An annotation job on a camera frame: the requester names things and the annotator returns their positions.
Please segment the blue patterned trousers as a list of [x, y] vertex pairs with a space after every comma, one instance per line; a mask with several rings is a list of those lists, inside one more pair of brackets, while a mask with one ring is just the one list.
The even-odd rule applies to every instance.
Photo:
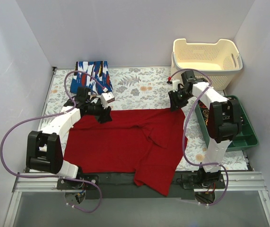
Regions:
[[97, 95], [102, 94], [104, 88], [108, 92], [113, 91], [107, 61], [77, 61], [75, 70], [84, 71], [91, 77], [79, 72], [74, 73], [70, 86], [71, 93], [75, 94], [78, 87], [87, 87]]

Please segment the red garment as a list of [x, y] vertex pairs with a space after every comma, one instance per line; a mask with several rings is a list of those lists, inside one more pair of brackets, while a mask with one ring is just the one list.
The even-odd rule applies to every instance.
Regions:
[[137, 186], [167, 196], [183, 157], [183, 111], [116, 110], [111, 117], [83, 116], [69, 131], [64, 160], [84, 173], [134, 173]]

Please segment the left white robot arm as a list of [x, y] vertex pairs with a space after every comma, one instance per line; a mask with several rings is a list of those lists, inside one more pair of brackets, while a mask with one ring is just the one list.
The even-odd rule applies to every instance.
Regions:
[[79, 167], [63, 159], [61, 139], [84, 116], [91, 115], [99, 123], [112, 121], [110, 103], [115, 100], [112, 92], [91, 97], [91, 89], [79, 87], [57, 115], [40, 131], [32, 131], [27, 137], [26, 167], [68, 178], [73, 189], [83, 186], [84, 177]]

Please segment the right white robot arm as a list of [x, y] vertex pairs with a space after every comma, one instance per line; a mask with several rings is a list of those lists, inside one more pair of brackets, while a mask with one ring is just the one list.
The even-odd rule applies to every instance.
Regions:
[[199, 167], [194, 182], [203, 188], [208, 188], [220, 180], [221, 164], [228, 146], [242, 130], [241, 107], [237, 100], [230, 100], [222, 96], [212, 86], [212, 80], [205, 73], [197, 78], [195, 69], [179, 70], [181, 79], [169, 76], [167, 82], [171, 84], [169, 91], [170, 109], [176, 111], [188, 104], [192, 97], [196, 98], [190, 112], [202, 102], [209, 110], [207, 131], [209, 145], [203, 161]]

